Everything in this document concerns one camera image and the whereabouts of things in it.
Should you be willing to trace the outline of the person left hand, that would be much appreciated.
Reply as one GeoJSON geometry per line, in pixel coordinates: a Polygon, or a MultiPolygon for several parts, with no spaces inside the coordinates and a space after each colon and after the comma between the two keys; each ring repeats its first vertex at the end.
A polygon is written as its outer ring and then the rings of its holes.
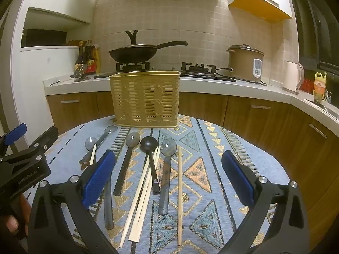
{"type": "Polygon", "coordinates": [[[15,218],[13,211],[1,208],[1,246],[3,246],[8,253],[10,252],[10,247],[13,248],[15,253],[24,250],[23,247],[19,246],[19,243],[14,243],[15,237],[13,233],[16,233],[20,223],[25,224],[25,233],[28,235],[31,206],[23,194],[21,194],[17,200],[22,216],[20,221],[15,218]]]}

